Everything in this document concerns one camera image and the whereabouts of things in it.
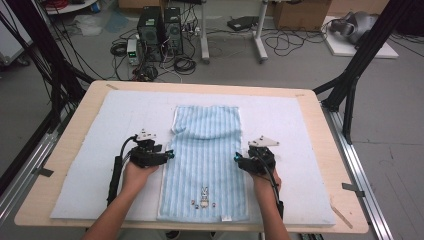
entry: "desk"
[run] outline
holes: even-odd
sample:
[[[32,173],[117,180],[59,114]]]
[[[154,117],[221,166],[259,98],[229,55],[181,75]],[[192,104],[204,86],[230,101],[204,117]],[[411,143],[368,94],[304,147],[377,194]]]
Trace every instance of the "desk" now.
[[[208,39],[206,37],[206,14],[205,7],[207,5],[207,0],[202,0],[201,5],[201,36],[200,36],[200,45],[202,48],[202,60],[206,64],[209,64],[209,48],[208,48]],[[253,40],[255,41],[255,45],[259,51],[259,63],[263,63],[268,59],[268,55],[266,54],[264,44],[261,39],[262,27],[264,25],[266,9],[268,7],[268,0],[261,1],[261,7],[259,10],[259,22],[258,22],[258,30],[253,32]]]
[[[75,159],[103,99],[109,91],[138,90],[153,92],[216,93],[249,96],[278,96],[297,98],[310,136],[321,174],[329,193],[336,225],[326,228],[288,227],[290,232],[365,233],[367,221],[354,192],[343,190],[341,183],[350,183],[336,143],[324,118],[320,104],[311,90],[257,87],[213,86],[194,84],[133,83],[96,81],[91,84],[80,106],[63,133],[45,168],[53,170],[50,177],[40,176],[15,217],[17,225],[89,227],[91,220],[50,219],[67,171]],[[126,221],[123,227],[212,230],[263,231],[261,224],[192,224],[170,222]]]

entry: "hand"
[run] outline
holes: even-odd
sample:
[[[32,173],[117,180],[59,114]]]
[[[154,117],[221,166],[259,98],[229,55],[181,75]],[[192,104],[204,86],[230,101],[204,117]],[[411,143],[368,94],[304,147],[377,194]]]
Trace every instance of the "hand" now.
[[[274,169],[272,172],[274,176],[275,183],[277,184],[277,189],[281,189],[281,178],[278,176],[278,172]],[[268,175],[255,175],[250,174],[253,179],[253,184],[255,188],[255,195],[259,202],[261,203],[275,203],[274,191],[272,189],[271,180]]]
[[[155,172],[158,168],[159,166],[141,168],[131,161],[128,162],[124,171],[124,181],[121,192],[137,195],[144,185],[146,185],[149,175]]]

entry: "gray floor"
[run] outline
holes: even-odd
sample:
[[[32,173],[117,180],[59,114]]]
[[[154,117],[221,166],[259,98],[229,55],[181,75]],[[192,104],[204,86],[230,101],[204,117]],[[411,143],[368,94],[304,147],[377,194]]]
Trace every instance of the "gray floor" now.
[[[78,14],[91,14],[80,11]],[[66,14],[64,19],[74,15]],[[135,27],[114,7],[96,16],[105,27],[100,36],[72,36],[75,49],[102,77],[113,76],[111,42]],[[225,27],[225,19],[208,22]],[[270,20],[266,26],[272,26]],[[388,42],[400,55],[396,60],[374,59],[362,75],[357,89],[352,138],[378,203],[395,239],[422,239],[424,236],[424,59],[405,48]],[[401,41],[421,54],[424,45]],[[158,82],[260,86],[313,89],[337,77],[350,57],[335,57],[325,45],[305,43],[287,57],[279,57],[266,47],[269,60],[259,64],[249,36],[211,35],[211,63],[200,60],[199,41],[194,59],[198,62],[192,75],[165,74]],[[128,79],[130,67],[124,60],[119,75]],[[34,67],[13,65],[0,72],[0,174],[14,159],[49,110],[48,96]],[[0,239],[75,239],[80,228],[29,228],[13,223],[16,205],[0,228]],[[184,233],[183,239],[207,239],[205,233]],[[325,234],[325,239],[374,239],[364,235]]]

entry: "light blue towel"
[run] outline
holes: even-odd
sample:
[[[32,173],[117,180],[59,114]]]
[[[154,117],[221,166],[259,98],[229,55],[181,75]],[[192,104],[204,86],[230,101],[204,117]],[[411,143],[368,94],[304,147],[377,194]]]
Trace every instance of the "light blue towel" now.
[[[233,160],[241,146],[238,108],[179,106],[176,111],[170,144],[175,158],[165,165],[158,219],[248,219],[243,173]],[[208,206],[202,207],[206,199]]]

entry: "computer tower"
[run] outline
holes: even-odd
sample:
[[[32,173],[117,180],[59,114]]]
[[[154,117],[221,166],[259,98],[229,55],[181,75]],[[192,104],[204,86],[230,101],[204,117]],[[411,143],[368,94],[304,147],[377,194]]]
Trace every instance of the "computer tower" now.
[[[165,22],[166,39],[168,51],[174,51],[176,55],[184,53],[183,36],[181,34],[181,14],[180,8],[169,7],[163,12]]]
[[[165,26],[161,8],[146,6],[142,8],[137,24],[141,46],[147,61],[162,61],[161,45],[165,41]]]

